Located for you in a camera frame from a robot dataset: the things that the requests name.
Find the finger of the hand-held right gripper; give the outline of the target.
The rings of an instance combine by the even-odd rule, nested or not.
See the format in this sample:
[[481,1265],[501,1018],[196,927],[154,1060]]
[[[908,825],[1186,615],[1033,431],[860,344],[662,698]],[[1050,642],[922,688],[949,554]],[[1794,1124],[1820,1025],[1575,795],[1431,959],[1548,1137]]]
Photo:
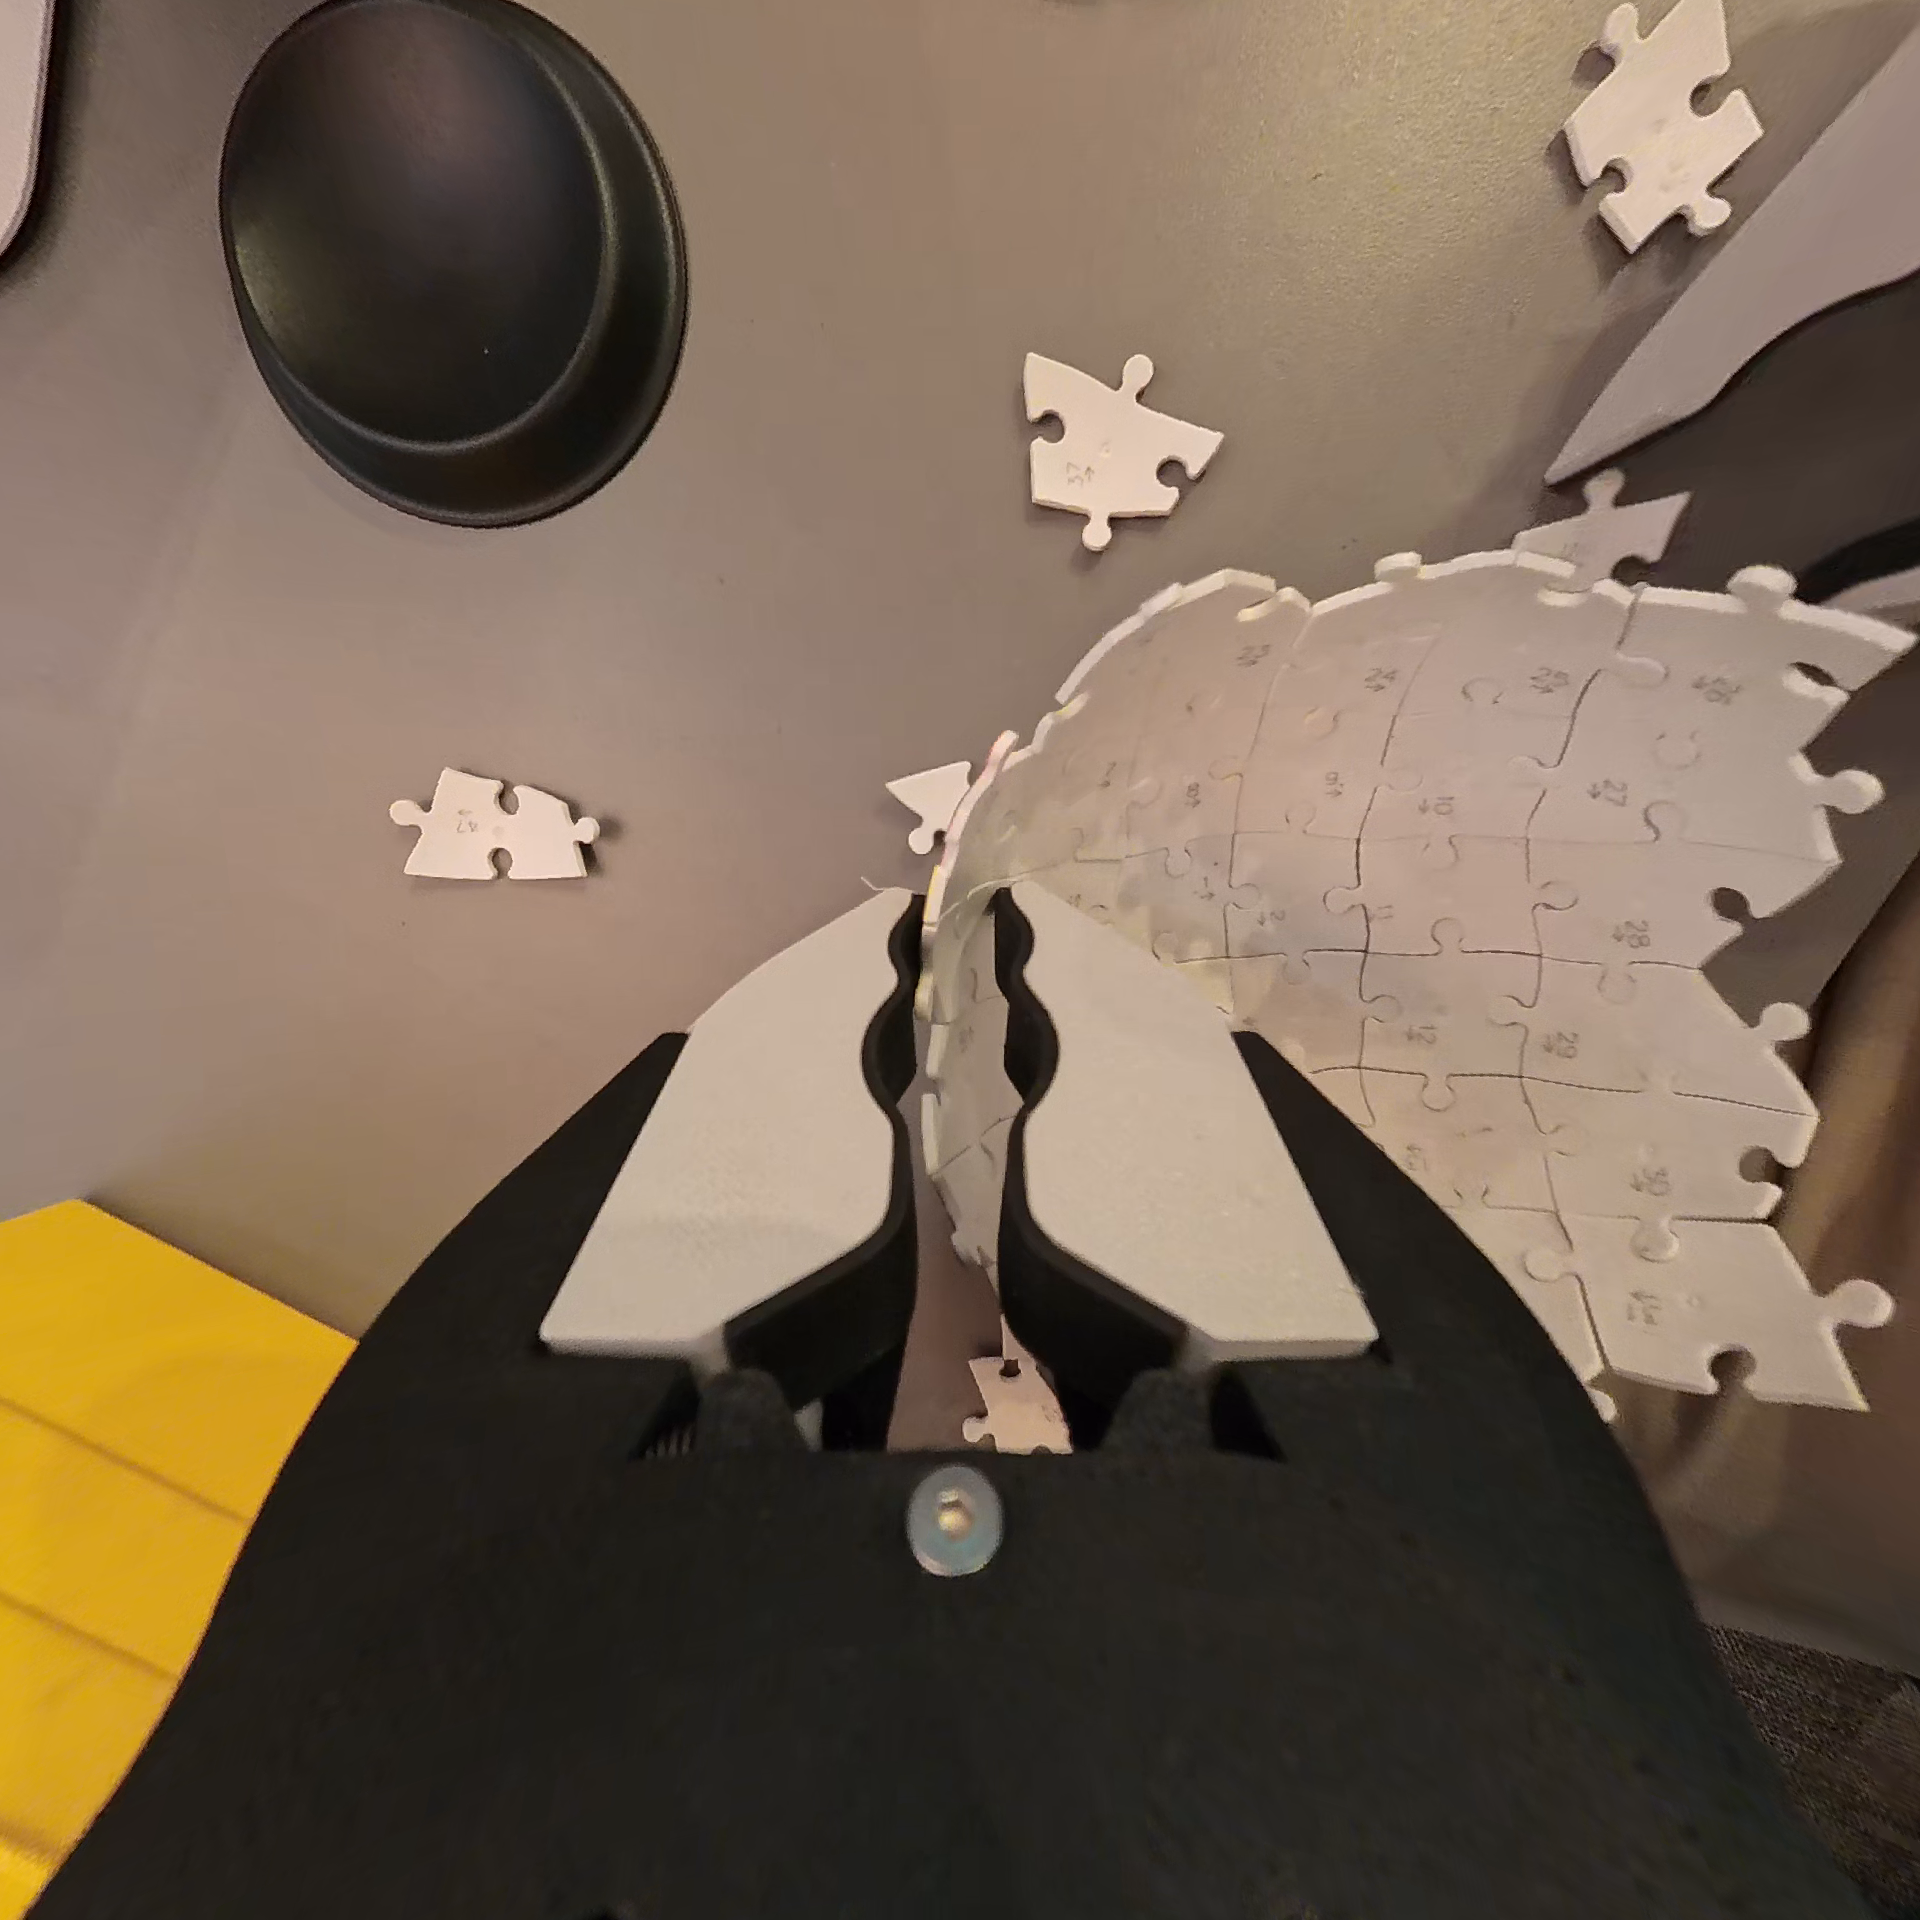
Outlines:
[[1626,355],[1545,482],[1693,418],[1784,333],[1916,269],[1918,34],[1908,32]]

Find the partly built puzzle ball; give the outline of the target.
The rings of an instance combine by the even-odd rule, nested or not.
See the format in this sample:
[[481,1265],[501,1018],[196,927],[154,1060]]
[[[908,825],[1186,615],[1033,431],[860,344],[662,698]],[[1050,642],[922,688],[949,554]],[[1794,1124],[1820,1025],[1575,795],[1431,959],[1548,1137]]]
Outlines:
[[1031,881],[1302,1067],[1517,1284],[1582,1384],[1865,1411],[1841,1328],[1769,1227],[1817,1107],[1705,976],[1738,897],[1782,913],[1880,801],[1808,744],[1913,649],[1790,573],[1582,583],[1512,552],[1376,565],[1304,601],[1238,569],[1109,632],[943,837],[919,1012],[927,1176],[991,1272],[1015,1090],[989,897]]

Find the joined white puzzle pieces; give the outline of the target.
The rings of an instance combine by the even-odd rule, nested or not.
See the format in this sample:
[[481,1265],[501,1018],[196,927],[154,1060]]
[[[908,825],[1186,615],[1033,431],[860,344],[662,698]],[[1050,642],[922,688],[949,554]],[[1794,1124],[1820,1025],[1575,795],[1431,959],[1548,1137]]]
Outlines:
[[1025,420],[1050,418],[1062,431],[1031,442],[1028,493],[1034,507],[1080,515],[1087,554],[1109,549],[1118,520],[1174,512],[1182,491],[1161,481],[1161,468],[1176,464],[1183,477],[1199,477],[1225,442],[1214,428],[1144,407],[1151,375],[1142,353],[1126,356],[1113,386],[1040,353],[1023,356]]

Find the yellow plastic bin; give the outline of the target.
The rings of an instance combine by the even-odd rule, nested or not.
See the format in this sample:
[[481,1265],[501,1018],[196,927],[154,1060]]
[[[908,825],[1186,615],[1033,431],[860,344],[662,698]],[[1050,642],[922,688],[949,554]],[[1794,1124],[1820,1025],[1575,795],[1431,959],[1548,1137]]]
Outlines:
[[352,1338],[80,1201],[1,1225],[1,1915],[122,1781]]

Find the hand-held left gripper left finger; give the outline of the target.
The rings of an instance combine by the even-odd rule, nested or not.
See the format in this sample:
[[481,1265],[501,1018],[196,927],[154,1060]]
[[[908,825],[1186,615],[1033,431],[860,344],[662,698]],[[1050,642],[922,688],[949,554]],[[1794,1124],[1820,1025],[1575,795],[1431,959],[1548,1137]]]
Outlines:
[[920,897],[870,895],[703,1010],[538,1338],[552,1354],[774,1378],[792,1408],[894,1397],[919,1274],[901,1105]]

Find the white loose puzzle piece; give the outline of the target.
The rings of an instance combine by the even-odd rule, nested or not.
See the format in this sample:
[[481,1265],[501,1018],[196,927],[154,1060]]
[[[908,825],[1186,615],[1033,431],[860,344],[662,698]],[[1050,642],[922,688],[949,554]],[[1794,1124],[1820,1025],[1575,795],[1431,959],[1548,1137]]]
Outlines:
[[574,816],[564,801],[527,784],[512,788],[512,807],[502,807],[501,794],[497,779],[444,768],[428,807],[394,801],[390,820],[418,834],[405,874],[430,881],[492,881],[496,855],[509,860],[512,881],[567,881],[586,874],[585,848],[597,842],[599,820]]

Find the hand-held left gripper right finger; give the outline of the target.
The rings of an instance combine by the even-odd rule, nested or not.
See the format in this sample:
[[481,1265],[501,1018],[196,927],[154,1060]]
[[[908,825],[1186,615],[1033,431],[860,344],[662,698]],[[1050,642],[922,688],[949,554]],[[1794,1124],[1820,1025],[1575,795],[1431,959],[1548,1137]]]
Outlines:
[[997,891],[991,940],[1018,1095],[999,1300],[1066,1402],[1365,1354],[1376,1321],[1214,1001],[1038,884]]

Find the black round ball stand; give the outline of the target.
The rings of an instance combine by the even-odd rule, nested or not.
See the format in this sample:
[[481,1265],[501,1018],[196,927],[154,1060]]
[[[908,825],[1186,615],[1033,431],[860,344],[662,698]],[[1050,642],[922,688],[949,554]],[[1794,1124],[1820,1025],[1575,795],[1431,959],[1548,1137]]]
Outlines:
[[524,4],[304,12],[237,92],[218,228],[278,409],[424,521],[567,512],[633,457],[678,370],[665,160],[597,56]]

